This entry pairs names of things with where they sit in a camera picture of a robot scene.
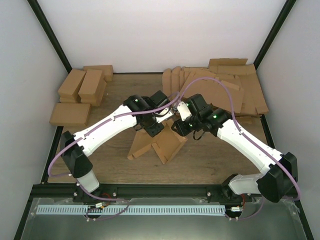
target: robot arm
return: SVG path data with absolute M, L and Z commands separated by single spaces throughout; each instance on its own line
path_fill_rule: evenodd
M 239 131 L 229 113 L 220 108 L 214 110 L 213 106 L 207 104 L 200 94 L 191 96 L 185 102 L 191 116 L 185 120 L 175 121 L 172 126 L 173 131 L 181 136 L 186 136 L 192 131 L 210 132 L 236 148 L 260 171 L 259 174 L 230 176 L 222 184 L 227 198 L 231 199 L 233 195 L 240 194 L 261 194 L 269 201 L 276 203 L 293 187 L 293 183 L 282 169 L 244 135 L 274 157 L 288 170 L 294 180 L 298 181 L 297 159 L 292 153 L 282 154 L 258 140 L 238 124 Z
M 93 126 L 76 132 L 74 135 L 65 132 L 61 136 L 60 147 L 62 149 L 76 139 L 82 138 L 62 155 L 73 177 L 87 191 L 94 191 L 99 187 L 99 182 L 93 173 L 93 166 L 88 157 L 99 146 L 123 130 L 135 126 L 144 128 L 151 137 L 154 137 L 164 129 L 161 122 L 171 118 L 174 112 L 178 112 L 180 119 L 176 120 L 172 125 L 173 131 L 181 136 L 186 136 L 192 131 L 210 132 L 215 137 L 235 147 L 260 171 L 259 174 L 245 176 L 234 174 L 230 176 L 224 184 L 224 194 L 227 198 L 243 193 L 262 194 L 268 200 L 278 202 L 293 187 L 291 181 L 287 179 L 282 170 L 268 156 L 245 139 L 242 133 L 245 133 L 277 161 L 281 162 L 295 180 L 298 180 L 297 159 L 295 156 L 291 153 L 283 155 L 255 138 L 241 126 L 239 126 L 241 130 L 239 132 L 229 113 L 220 108 L 214 110 L 213 106 L 207 104 L 200 94 L 180 102 L 174 110 L 165 108 L 158 113 L 140 113 L 141 111 L 154 110 L 167 103 L 169 103 L 169 100 L 161 91 L 151 97 L 133 95 L 124 101 L 123 105 L 116 111 Z
M 160 133 L 164 129 L 161 122 L 174 114 L 171 109 L 166 107 L 158 113 L 139 113 L 154 110 L 169 102 L 167 96 L 161 91 L 156 92 L 151 97 L 133 95 L 125 100 L 113 113 L 96 124 L 73 135 L 69 131 L 63 133 L 60 138 L 61 150 L 75 140 L 80 139 L 77 144 L 61 155 L 72 176 L 88 192 L 91 193 L 96 190 L 99 187 L 99 182 L 88 157 L 106 141 L 128 128 L 140 126 L 151 137 Z

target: cardboard box flap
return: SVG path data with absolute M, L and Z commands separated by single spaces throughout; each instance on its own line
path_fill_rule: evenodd
M 211 58 L 209 60 L 209 66 L 214 65 L 246 65 L 248 59 L 247 58 Z
M 217 77 L 219 77 L 220 80 L 234 80 L 235 75 L 233 74 L 227 74 L 227 73 L 217 73 Z
M 253 64 L 241 65 L 241 66 L 230 66 L 230 65 L 218 66 L 219 74 L 248 75 L 248 74 L 254 74 L 255 72 L 256 72 L 256 68 Z
M 133 160 L 154 148 L 163 164 L 172 160 L 181 147 L 187 141 L 186 137 L 180 136 L 171 130 L 173 120 L 165 121 L 164 129 L 155 137 L 150 137 L 143 129 L 135 134 L 128 159 Z
M 186 137 L 177 137 L 167 125 L 160 133 L 158 140 L 152 144 L 152 147 L 158 154 L 162 163 L 166 164 L 174 158 L 186 141 Z
M 254 106 L 254 114 L 255 115 L 261 115 L 261 114 L 266 114 L 269 112 L 269 109 L 267 107 L 264 94 L 262 92 L 260 82 L 258 79 L 258 76 L 256 73 L 254 74 L 248 74 L 248 75 L 240 75 L 240 80 L 241 84 L 248 92 L 248 97 L 247 101 L 245 102 L 245 110 L 243 110 L 242 113 L 247 113 L 249 110 L 249 105 L 250 105 L 250 113 L 253 114 L 252 107 Z
M 196 73 L 194 76 L 189 75 L 180 93 L 182 94 L 187 85 L 199 77 L 202 76 L 199 76 L 198 73 Z M 242 87 L 239 87 L 236 84 L 233 84 L 232 87 L 230 87 L 232 83 L 226 84 L 228 85 L 227 88 L 232 97 L 234 111 L 236 113 L 240 113 L 245 91 Z M 229 112 L 231 111 L 229 97 L 225 89 L 212 80 L 199 80 L 193 83 L 193 85 L 186 90 L 183 97 L 189 98 L 194 94 L 202 94 L 203 98 L 208 104 L 212 104 L 217 108 L 222 108 Z
M 133 160 L 143 155 L 147 151 L 151 149 L 151 143 L 153 143 L 154 139 L 149 136 L 145 131 L 137 131 L 135 133 L 130 151 L 127 155 L 129 160 Z
M 218 65 L 209 66 L 209 71 L 217 74 L 218 73 Z
M 241 107 L 241 114 L 242 115 L 250 115 L 256 116 L 256 106 L 254 103 L 254 99 L 251 93 L 251 81 L 247 77 L 247 75 L 242 75 L 241 77 L 235 76 L 237 79 L 240 80 L 241 86 L 244 88 L 244 96 L 243 96 L 243 103 Z
M 171 72 L 171 91 L 172 93 L 179 92 L 180 90 L 180 66 L 176 66 L 174 69 L 172 69 Z
M 184 84 L 185 84 L 185 72 L 183 70 L 181 70 L 179 72 L 179 91 L 180 91 L 180 89 L 182 89 Z
M 167 68 L 162 74 L 162 90 L 163 93 L 169 96 L 172 93 L 171 90 L 171 69 Z
M 232 75 L 246 75 L 247 68 L 246 66 L 228 66 L 228 65 L 219 65 L 218 66 L 219 74 L 232 74 Z

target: wood grain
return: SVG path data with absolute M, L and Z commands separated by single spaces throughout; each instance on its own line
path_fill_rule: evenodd
M 151 96 L 162 89 L 162 75 L 158 74 L 116 74 L 108 82 L 102 103 L 93 107 L 88 125 L 105 118 L 117 109 L 131 95 Z M 252 124 L 242 126 L 266 143 L 258 118 Z M 75 133 L 83 127 L 65 127 L 63 131 Z M 175 158 L 163 165 L 156 152 L 151 149 L 137 159 L 127 158 L 135 130 L 127 129 L 116 135 L 90 157 L 93 170 L 101 183 L 113 184 L 221 184 L 231 174 L 255 174 L 257 168 L 228 143 L 206 133 L 199 141 L 188 136 L 188 141 Z M 52 169 L 53 174 L 67 172 L 62 159 Z M 72 183 L 72 177 L 50 177 L 50 183 Z

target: black plastic housing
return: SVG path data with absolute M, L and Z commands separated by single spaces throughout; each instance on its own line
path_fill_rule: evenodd
M 69 131 L 64 132 L 60 138 L 60 150 L 63 150 L 74 141 L 74 136 Z M 72 176 L 76 179 L 83 177 L 93 168 L 92 163 L 78 144 L 70 147 L 61 155 L 61 157 Z
M 297 158 L 288 152 L 279 160 L 285 169 L 289 171 L 294 180 L 298 181 Z M 258 189 L 262 196 L 273 203 L 282 199 L 294 186 L 289 177 L 282 171 L 278 165 L 271 165 L 270 170 L 262 178 L 257 180 Z

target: cardboard sheet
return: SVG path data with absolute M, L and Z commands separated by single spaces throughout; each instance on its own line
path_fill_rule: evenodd
M 167 68 L 162 74 L 162 91 L 165 95 L 169 96 L 172 93 L 171 90 L 171 69 Z
M 171 72 L 171 93 L 180 91 L 180 66 L 176 66 Z
M 230 65 L 219 65 L 219 74 L 233 74 L 233 75 L 246 75 L 254 74 L 256 72 L 255 66 L 253 64 L 243 65 L 243 66 L 230 66 Z
M 264 98 L 264 94 L 262 92 L 260 82 L 256 73 L 248 74 L 248 75 L 240 75 L 239 78 L 241 79 L 241 84 L 243 85 L 244 89 L 247 91 L 247 99 L 245 101 L 246 105 L 244 110 L 248 114 L 253 114 L 252 106 L 247 106 L 247 104 L 252 104 L 255 107 L 254 115 L 262 115 L 269 112 L 269 109 L 266 104 L 266 100 Z
M 246 65 L 247 58 L 211 58 L 209 60 L 209 66 L 215 65 L 229 65 L 229 66 L 238 66 Z
M 204 73 L 195 72 L 195 74 L 192 76 L 190 73 L 180 93 L 182 94 L 182 92 L 185 90 L 187 85 L 191 83 L 193 80 L 200 77 L 205 77 L 203 74 Z M 208 77 L 213 76 L 213 78 L 217 78 L 214 73 L 211 73 L 211 75 L 208 74 L 207 76 Z M 245 93 L 244 89 L 239 85 L 236 85 L 224 80 L 222 80 L 221 82 L 228 88 L 231 94 L 235 113 L 240 113 L 242 103 L 244 100 L 244 93 Z M 186 90 L 183 97 L 189 98 L 194 94 L 202 94 L 203 98 L 208 104 L 212 104 L 215 107 L 224 109 L 229 112 L 231 111 L 229 97 L 225 89 L 221 85 L 219 85 L 218 83 L 212 80 L 205 80 L 205 79 L 198 80 Z
M 91 106 L 85 103 L 57 103 L 51 114 L 54 126 L 86 127 Z
M 128 159 L 138 158 L 153 147 L 163 164 L 170 162 L 187 141 L 186 137 L 171 130 L 172 124 L 172 119 L 163 122 L 164 129 L 155 137 L 150 137 L 143 129 L 137 131 L 127 156 Z
M 185 84 L 185 71 L 180 70 L 180 72 L 179 72 L 179 91 L 180 91 L 180 89 L 182 89 L 184 84 Z
M 112 65 L 97 65 L 97 66 L 84 66 L 83 70 L 95 69 L 103 71 L 104 80 L 106 82 L 111 82 L 114 76 L 114 68 Z

